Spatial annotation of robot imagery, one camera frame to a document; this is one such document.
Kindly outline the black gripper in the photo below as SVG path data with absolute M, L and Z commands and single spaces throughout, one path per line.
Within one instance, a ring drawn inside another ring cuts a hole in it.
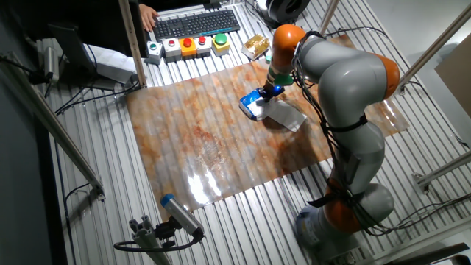
M 270 85 L 266 84 L 259 89 L 259 96 L 263 102 L 271 102 L 276 96 L 279 96 L 285 91 L 282 85 Z

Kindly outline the person's hand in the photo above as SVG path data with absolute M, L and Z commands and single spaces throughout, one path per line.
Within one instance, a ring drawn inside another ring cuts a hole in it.
M 145 4 L 139 4 L 139 10 L 141 13 L 141 20 L 144 29 L 147 32 L 152 32 L 155 28 L 155 19 L 159 16 L 159 14 L 153 8 Z

